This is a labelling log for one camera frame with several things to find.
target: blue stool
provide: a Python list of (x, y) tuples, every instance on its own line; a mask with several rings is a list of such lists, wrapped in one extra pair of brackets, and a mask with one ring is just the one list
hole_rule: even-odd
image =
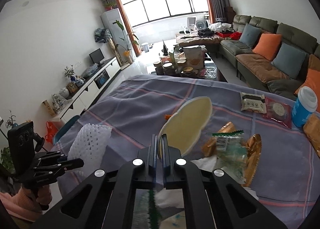
[(68, 122), (58, 130), (57, 134), (53, 137), (52, 144), (55, 145), (58, 140), (67, 133), (67, 131), (72, 127), (73, 124), (80, 118), (80, 115), (73, 116)]

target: sofa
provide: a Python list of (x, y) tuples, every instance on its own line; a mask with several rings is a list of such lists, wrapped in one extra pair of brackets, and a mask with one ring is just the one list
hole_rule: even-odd
[(283, 23), (278, 24), (275, 20), (246, 15), (236, 15), (234, 17), (233, 28), (235, 31), (242, 33), (246, 24), (261, 29), (261, 34), (281, 34), (283, 43), (306, 52), (307, 56), (302, 63), (298, 76), (291, 79), (273, 66), (271, 61), (255, 54), (253, 52), (254, 46), (250, 48), (239, 40), (226, 39), (221, 41), (219, 53), (237, 69), (237, 74), (239, 72), (250, 87), (296, 100), (294, 92), (306, 80), (309, 55), (314, 54), (320, 58), (320, 46), (317, 39), (295, 27)]

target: monitor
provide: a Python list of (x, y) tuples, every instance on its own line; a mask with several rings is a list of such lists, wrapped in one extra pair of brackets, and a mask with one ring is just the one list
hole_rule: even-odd
[(91, 54), (90, 54), (90, 58), (92, 60), (92, 62), (95, 64), (97, 63), (98, 65), (100, 65), (100, 62), (101, 60), (104, 59), (104, 56), (101, 52), (101, 49), (98, 48), (96, 51), (93, 51)]

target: red box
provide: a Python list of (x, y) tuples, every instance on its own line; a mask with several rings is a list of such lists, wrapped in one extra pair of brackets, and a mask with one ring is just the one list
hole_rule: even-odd
[(220, 37), (230, 37), (232, 35), (232, 33), (231, 34), (222, 34), (220, 32), (216, 32), (216, 35), (218, 35)]

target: window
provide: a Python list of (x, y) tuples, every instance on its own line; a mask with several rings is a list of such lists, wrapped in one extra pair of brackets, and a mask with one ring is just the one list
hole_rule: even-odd
[(162, 18), (207, 12), (207, 0), (121, 0), (134, 27)]

